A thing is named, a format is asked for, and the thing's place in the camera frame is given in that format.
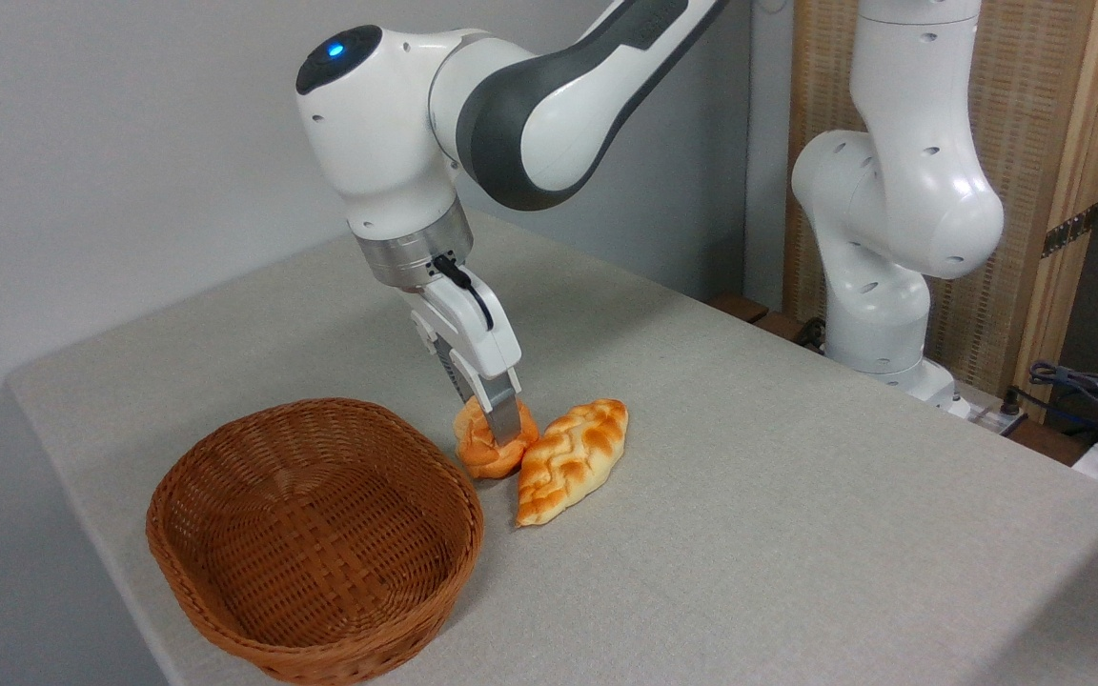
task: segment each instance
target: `white wall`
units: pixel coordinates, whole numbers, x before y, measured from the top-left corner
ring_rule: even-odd
[[[605,4],[0,0],[0,683],[161,681],[5,373],[341,234],[292,103],[324,36],[479,25],[546,52]],[[587,190],[516,221],[692,295],[738,290],[748,27],[733,0]]]

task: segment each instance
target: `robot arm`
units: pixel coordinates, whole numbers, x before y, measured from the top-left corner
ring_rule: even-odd
[[[300,116],[367,263],[400,288],[497,442],[518,434],[522,351],[500,301],[463,266],[472,234],[457,175],[517,210],[570,199],[725,3],[616,0],[579,42],[539,57],[481,31],[362,25],[302,65]]]
[[[968,123],[979,8],[860,0],[850,94],[867,133],[816,136],[792,176],[824,261],[827,355],[943,408],[954,383],[922,357],[922,274],[964,277],[1002,229]]]

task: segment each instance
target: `braided bread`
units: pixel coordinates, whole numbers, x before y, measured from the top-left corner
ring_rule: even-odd
[[[628,425],[621,401],[601,400],[546,426],[544,437],[524,453],[515,525],[546,524],[604,485],[625,452]]]
[[[485,416],[477,396],[472,396],[460,409],[451,428],[457,434],[457,457],[466,465],[466,472],[474,479],[502,479],[515,472],[519,459],[528,446],[540,438],[537,423],[531,420],[524,401],[516,400],[519,407],[519,435],[506,446],[494,446],[494,434],[485,424]]]

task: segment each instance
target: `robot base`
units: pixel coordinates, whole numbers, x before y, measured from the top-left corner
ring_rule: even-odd
[[[955,379],[951,378],[951,372],[925,358],[901,372],[869,373],[867,376],[960,418],[968,418],[972,412],[967,401],[957,398]]]

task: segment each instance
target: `wicker basket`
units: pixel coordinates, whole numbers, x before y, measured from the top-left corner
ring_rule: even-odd
[[[201,439],[147,540],[206,639],[289,683],[396,668],[448,619],[481,548],[470,480],[379,405],[298,401]]]

